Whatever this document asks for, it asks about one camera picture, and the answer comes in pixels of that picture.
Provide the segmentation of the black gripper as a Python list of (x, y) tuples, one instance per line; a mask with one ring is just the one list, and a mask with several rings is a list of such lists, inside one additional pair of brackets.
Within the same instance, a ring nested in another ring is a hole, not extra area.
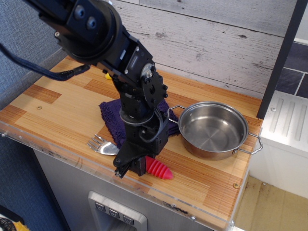
[(166, 113), (154, 113), (142, 123), (125, 121), (126, 140), (113, 162), (115, 175), (122, 179), (130, 168), (139, 177), (144, 175), (146, 156), (160, 154), (168, 141), (168, 124)]

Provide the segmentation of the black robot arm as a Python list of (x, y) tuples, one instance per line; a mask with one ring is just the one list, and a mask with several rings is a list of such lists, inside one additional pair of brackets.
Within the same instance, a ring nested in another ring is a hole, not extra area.
[(168, 122), (159, 104), (167, 86), (152, 55), (122, 25), (116, 9), (103, 0), (30, 0), (39, 17), (57, 34), (74, 60), (108, 73), (119, 93), (119, 115), (126, 139), (114, 166), (123, 177), (131, 170), (146, 172), (145, 158), (157, 156), (168, 140)]

